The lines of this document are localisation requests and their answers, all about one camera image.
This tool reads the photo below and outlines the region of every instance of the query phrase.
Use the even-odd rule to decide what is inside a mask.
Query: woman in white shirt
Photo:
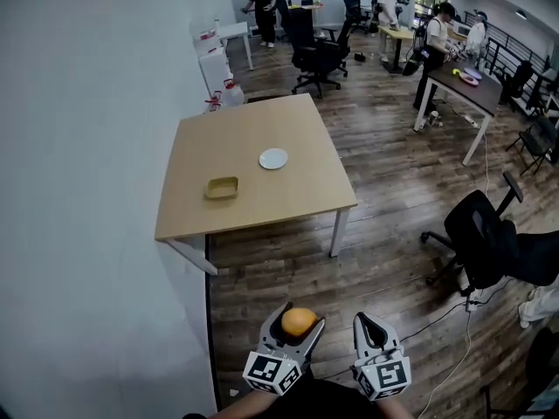
[[[446,48],[446,41],[448,39],[448,31],[446,30],[446,24],[456,16],[456,10],[454,7],[448,3],[443,2],[438,7],[438,14],[431,19],[427,25],[427,42],[424,48],[424,63],[423,63],[423,76],[419,81],[418,93],[416,94],[416,100],[413,106],[419,110],[421,108],[421,101],[423,100],[423,95],[425,93],[425,87],[427,86],[428,74],[439,68],[445,62],[445,56],[449,53]],[[429,102],[427,103],[427,113],[435,110],[435,106],[432,103],[433,96],[437,91],[437,86],[433,86],[431,89],[431,94],[429,95]]]

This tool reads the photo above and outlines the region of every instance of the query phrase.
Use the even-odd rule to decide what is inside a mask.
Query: bottle
[[[228,107],[242,106],[245,103],[245,94],[241,87],[236,85],[233,79],[226,79],[224,85],[224,105]]]

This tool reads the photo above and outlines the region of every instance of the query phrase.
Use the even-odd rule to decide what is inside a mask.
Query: table leg
[[[418,117],[416,118],[416,125],[413,127],[413,130],[416,132],[419,132],[419,129],[421,129],[421,121],[423,119],[425,109],[427,108],[427,102],[429,101],[429,95],[431,94],[432,87],[433,81],[431,78],[428,78],[427,85],[425,86],[425,92],[423,93],[423,99],[421,100],[421,107],[419,108]]]
[[[340,254],[343,233],[346,230],[348,217],[349,208],[339,209],[335,214],[334,234],[332,236],[332,244],[330,245],[330,256],[332,258]]]
[[[402,50],[402,39],[396,42],[396,53],[394,54],[394,71],[400,68],[400,50]]]
[[[246,58],[248,59],[248,66],[251,70],[254,70],[254,66],[252,66],[252,55],[251,55],[251,46],[248,43],[248,34],[243,36],[245,40],[245,49],[246,49]]]
[[[168,239],[166,242],[196,267],[204,270],[209,275],[217,276],[217,268],[204,258],[200,250],[196,250],[184,242],[178,242],[173,239]]]
[[[486,132],[487,126],[489,125],[489,121],[491,120],[491,118],[492,118],[491,116],[486,115],[486,117],[483,119],[483,122],[481,123],[481,128],[478,132],[478,135],[475,137],[475,140],[473,141],[472,146],[470,147],[470,150],[468,151],[468,154],[466,155],[466,158],[462,162],[462,164],[464,166],[468,164],[468,162],[472,158],[473,152],[475,151],[475,149],[480,144],[481,138],[483,138],[483,135]]]

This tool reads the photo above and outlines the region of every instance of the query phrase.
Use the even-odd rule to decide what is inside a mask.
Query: person
[[[475,24],[473,25],[468,39],[466,41],[466,52],[479,58],[478,68],[483,72],[485,60],[483,59],[487,53],[487,14],[483,11],[477,11]]]
[[[260,36],[262,37],[262,46],[268,45],[268,48],[274,47],[276,38],[276,0],[249,0],[248,4],[242,9],[244,13],[254,4],[256,12],[256,24],[259,26]]]
[[[473,24],[468,39],[466,41],[466,51],[474,54],[480,54],[481,49],[486,41],[486,24],[487,15],[485,12],[478,11],[475,16],[475,23]]]
[[[211,419],[309,419],[343,417],[348,419],[412,419],[404,406],[391,397],[370,402],[356,389],[313,377],[310,369],[279,397],[252,391]]]
[[[450,52],[446,47],[448,39],[446,24],[448,24],[455,15],[456,10],[454,7],[448,2],[443,2],[438,6],[437,16],[432,18],[427,25],[427,41],[424,48],[423,76],[419,81],[416,100],[413,103],[413,106],[417,110],[421,107],[421,101],[423,100],[425,87],[427,86],[428,74],[444,64],[446,55]],[[432,103],[432,99],[436,91],[437,86],[433,85],[431,94],[429,95],[429,101],[427,103],[427,113],[436,109]]]
[[[552,285],[537,287],[528,295],[528,301],[518,306],[521,328],[533,321],[550,317],[559,312],[559,278]]]
[[[378,24],[380,26],[392,26],[398,27],[398,17],[396,14],[397,0],[377,0],[378,5],[382,11],[378,14]],[[386,38],[387,35],[380,32],[379,35],[379,49],[378,54],[381,60],[388,63],[388,57],[386,56]]]

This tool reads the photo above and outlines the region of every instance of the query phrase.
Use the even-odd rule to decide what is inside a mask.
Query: black office chair
[[[507,196],[495,211],[487,197],[474,191],[445,219],[450,237],[432,231],[421,234],[424,244],[429,237],[437,239],[454,250],[456,256],[433,278],[433,285],[443,274],[458,265],[459,272],[466,269],[470,283],[462,291],[470,295],[475,289],[486,289],[497,284],[503,276],[512,276],[534,285],[550,285],[559,273],[559,231],[547,234],[516,234],[514,223],[501,220],[500,215],[516,197],[522,203],[524,196],[509,172],[503,174],[510,187]]]
[[[287,6],[287,2],[286,0],[276,0],[276,9],[279,12],[279,15],[281,16],[281,27],[283,28],[283,31],[285,32],[285,34],[281,35],[281,36],[277,36],[278,40],[284,40],[286,38],[289,38],[289,36],[287,35],[287,30],[289,28],[289,24],[291,23],[291,16],[289,14],[289,7]]]
[[[361,0],[343,0],[343,2],[346,5],[346,18],[351,20],[353,25],[351,32],[354,32],[355,30],[363,30],[369,33],[369,27],[362,23],[366,23],[370,20],[370,11],[366,10],[364,11],[365,15],[362,14]]]
[[[345,58],[351,53],[351,48],[349,47],[349,36],[351,35],[351,25],[352,21],[346,18],[346,21],[343,23],[342,30],[340,31],[340,35],[338,39],[335,39],[334,33],[337,30],[333,30],[331,28],[321,28],[322,30],[328,31],[330,33],[330,40],[325,41],[323,39],[319,39],[322,41],[323,44],[333,46],[334,48],[337,47],[338,51],[340,52],[340,58],[342,59],[342,64],[338,67],[338,70],[343,72],[344,78],[348,77],[348,70],[346,69],[347,63],[345,62]]]
[[[511,144],[507,150],[512,148],[518,141],[522,141],[522,148],[520,151],[516,148],[515,149],[516,152],[518,152],[518,155],[522,158],[522,161],[524,161],[524,158],[522,157],[522,151],[524,148],[526,148],[532,156],[532,163],[529,165],[526,165],[526,162],[524,161],[526,168],[522,171],[521,176],[532,168],[532,166],[537,164],[538,166],[534,171],[534,175],[536,175],[545,160],[545,154],[556,146],[556,127],[548,118],[540,116],[528,129],[518,134],[516,141]]]
[[[518,65],[514,76],[506,73],[504,68],[497,71],[495,76],[503,85],[503,91],[500,96],[500,104],[509,104],[513,112],[515,112],[516,105],[513,98],[518,99],[522,96],[524,86],[528,83],[533,74],[534,68],[527,60],[523,60],[521,64]]]
[[[328,79],[328,75],[342,64],[339,49],[332,45],[324,45],[314,38],[313,24],[308,22],[306,10],[302,8],[291,10],[291,23],[287,35],[293,46],[292,63],[302,72],[307,73],[297,78],[300,82],[293,90],[315,84],[318,88],[318,99],[322,99],[322,84],[332,84],[340,90],[338,82]]]

